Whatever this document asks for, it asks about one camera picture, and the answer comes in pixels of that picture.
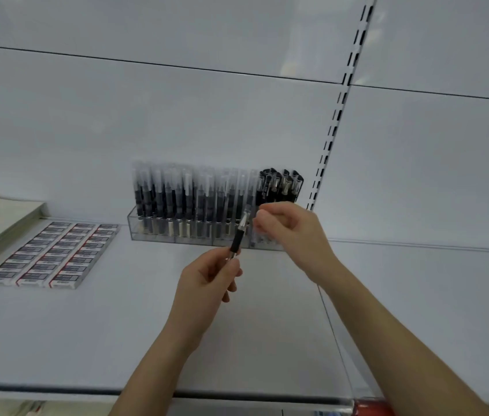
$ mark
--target white back panel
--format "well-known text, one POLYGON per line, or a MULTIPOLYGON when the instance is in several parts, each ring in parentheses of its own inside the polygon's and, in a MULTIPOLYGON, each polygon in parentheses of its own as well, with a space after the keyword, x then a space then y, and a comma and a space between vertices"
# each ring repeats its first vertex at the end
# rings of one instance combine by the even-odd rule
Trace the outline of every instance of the white back panel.
POLYGON ((489 0, 378 0, 353 83, 489 97, 489 0))
POLYGON ((306 206, 340 88, 0 49, 0 196, 124 222, 138 155, 296 168, 306 206))
POLYGON ((334 239, 489 248, 489 100, 352 87, 315 211, 334 239))
MULTIPOLYGON (((0 384, 121 390, 207 247, 135 242, 127 226, 74 291, 0 287, 0 384)), ((180 391, 351 397, 318 288, 290 258, 244 250, 238 291, 185 364, 180 391)))
POLYGON ((340 83, 366 0, 0 0, 0 47, 340 83))
MULTIPOLYGON (((331 246, 402 324, 489 402, 489 252, 345 242, 331 246)), ((325 294, 324 302, 340 349, 346 350, 354 396, 381 397, 325 294)))

